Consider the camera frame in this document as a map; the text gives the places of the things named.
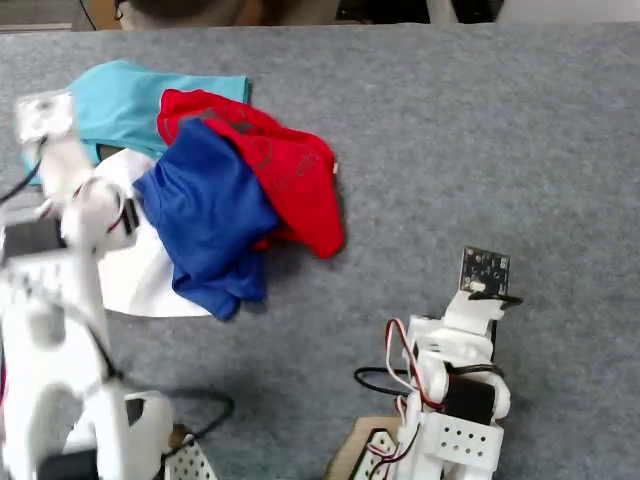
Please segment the gray felt surface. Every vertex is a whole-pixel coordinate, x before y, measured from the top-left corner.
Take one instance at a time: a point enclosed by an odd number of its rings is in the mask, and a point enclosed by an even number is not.
[[[465,244],[511,254],[526,298],[499,332],[513,405],[497,478],[637,478],[639,25],[28,35],[0,52],[5,186],[22,173],[13,99],[120,57],[246,73],[256,106],[335,149],[341,255],[270,252],[267,305],[230,324],[111,323],[136,377],[237,399],[206,442],[221,479],[317,479],[356,417],[391,412],[351,372],[382,363],[387,317],[443,312]],[[215,413],[176,406],[192,425]]]

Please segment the garment pile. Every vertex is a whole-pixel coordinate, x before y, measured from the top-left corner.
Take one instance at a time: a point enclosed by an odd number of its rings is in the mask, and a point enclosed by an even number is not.
[[[265,299],[264,251],[277,239],[320,258],[342,248],[331,148],[248,105],[246,76],[119,60],[70,88],[95,175],[140,212],[136,244],[99,264],[107,309],[228,320],[242,301]],[[122,150],[100,161],[101,146]]]

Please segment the blue cloth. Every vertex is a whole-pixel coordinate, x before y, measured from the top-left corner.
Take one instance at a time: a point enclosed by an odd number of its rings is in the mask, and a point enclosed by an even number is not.
[[[264,262],[251,247],[279,219],[230,143],[191,120],[134,187],[174,263],[176,293],[221,319],[240,300],[264,299]]]
[[[168,88],[202,89],[238,102],[249,100],[246,76],[159,73],[127,60],[95,66],[69,88],[74,97],[76,128],[94,164],[100,161],[98,144],[131,148],[154,158],[167,149],[158,135],[156,117],[162,93]],[[31,169],[31,159],[23,160]]]

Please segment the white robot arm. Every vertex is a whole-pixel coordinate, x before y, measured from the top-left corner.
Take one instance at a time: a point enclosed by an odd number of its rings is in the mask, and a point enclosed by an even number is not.
[[[409,330],[387,324],[387,369],[410,388],[398,401],[402,417],[395,450],[381,451],[376,433],[354,480],[490,480],[498,466],[503,429],[496,420],[511,406],[502,371],[493,364],[495,326],[521,303],[507,295],[509,257],[465,247],[460,289],[441,319],[412,316]],[[409,381],[389,364],[399,331]]]
[[[6,214],[2,230],[5,467],[14,480],[151,480],[169,450],[173,412],[157,392],[125,394],[110,361],[97,269],[104,252],[135,240],[134,203],[93,177],[69,92],[22,98],[16,113],[48,201],[31,214]],[[56,322],[62,339],[50,331]],[[45,435],[57,389],[83,402],[64,448]]]

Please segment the red cloth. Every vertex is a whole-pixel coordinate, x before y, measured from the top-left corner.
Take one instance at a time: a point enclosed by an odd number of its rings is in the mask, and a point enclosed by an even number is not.
[[[322,258],[344,243],[334,189],[334,155],[320,138],[281,126],[244,103],[195,90],[165,90],[158,132],[171,145],[188,120],[200,118],[229,139],[253,169],[286,224],[275,235],[308,245]]]

